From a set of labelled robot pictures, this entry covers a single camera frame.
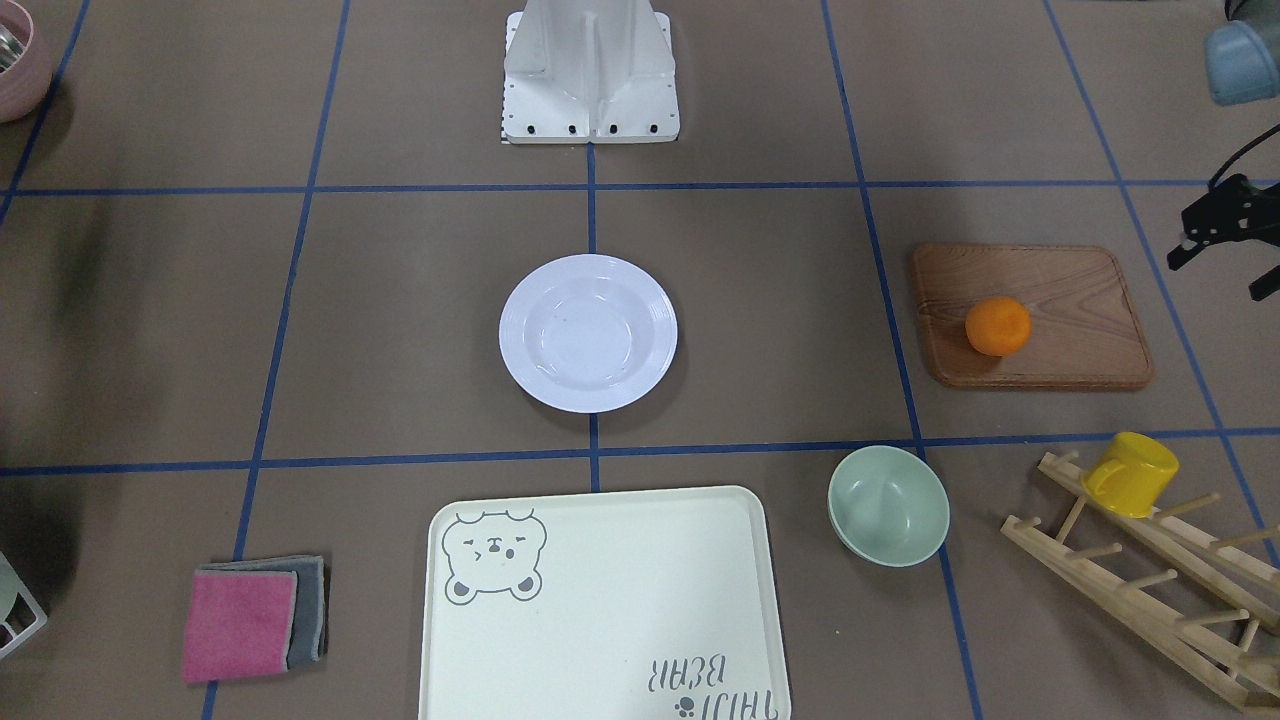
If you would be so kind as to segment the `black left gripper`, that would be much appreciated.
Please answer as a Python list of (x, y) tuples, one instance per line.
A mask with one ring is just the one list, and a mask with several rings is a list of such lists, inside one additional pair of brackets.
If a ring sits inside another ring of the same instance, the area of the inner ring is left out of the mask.
[(1167, 252), (1167, 268), (1183, 269), (1206, 249), (1221, 243), (1279, 246), (1279, 186), (1254, 186), (1234, 174), (1181, 210), (1181, 236)]

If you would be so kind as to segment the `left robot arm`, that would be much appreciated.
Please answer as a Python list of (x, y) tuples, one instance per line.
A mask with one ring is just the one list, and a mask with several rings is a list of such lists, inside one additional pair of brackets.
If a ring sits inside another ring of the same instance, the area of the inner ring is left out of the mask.
[[(1225, 1), (1226, 24), (1204, 40), (1204, 67), (1211, 99), (1234, 106), (1279, 95), (1279, 3)], [(1206, 191), (1181, 210), (1181, 238), (1167, 252), (1178, 272), (1206, 249), (1240, 242), (1279, 245), (1279, 184), (1258, 186), (1243, 173), (1229, 174), (1236, 161), (1262, 142), (1276, 138), (1272, 126), (1245, 142), (1211, 176)]]

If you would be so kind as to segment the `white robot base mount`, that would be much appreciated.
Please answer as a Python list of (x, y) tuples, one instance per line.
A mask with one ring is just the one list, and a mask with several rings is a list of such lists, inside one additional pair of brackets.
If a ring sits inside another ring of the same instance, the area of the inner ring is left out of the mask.
[(507, 15), (504, 41), (504, 142), (678, 138), (672, 24), (652, 3), (529, 1)]

